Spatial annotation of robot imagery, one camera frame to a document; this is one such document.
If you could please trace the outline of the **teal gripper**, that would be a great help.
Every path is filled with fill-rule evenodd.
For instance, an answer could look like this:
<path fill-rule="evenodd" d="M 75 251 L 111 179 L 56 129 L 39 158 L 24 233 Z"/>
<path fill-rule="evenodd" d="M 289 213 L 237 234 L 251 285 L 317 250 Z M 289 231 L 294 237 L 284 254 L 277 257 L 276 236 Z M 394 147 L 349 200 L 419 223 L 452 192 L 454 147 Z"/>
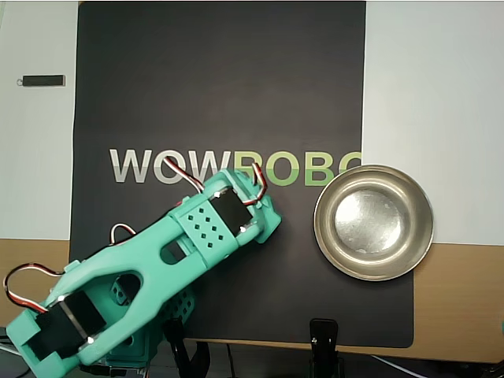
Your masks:
<path fill-rule="evenodd" d="M 265 195 L 258 204 L 252 206 L 252 210 L 252 227 L 257 232 L 254 241 L 264 243 L 278 228 L 282 217 L 276 212 L 269 195 Z"/>

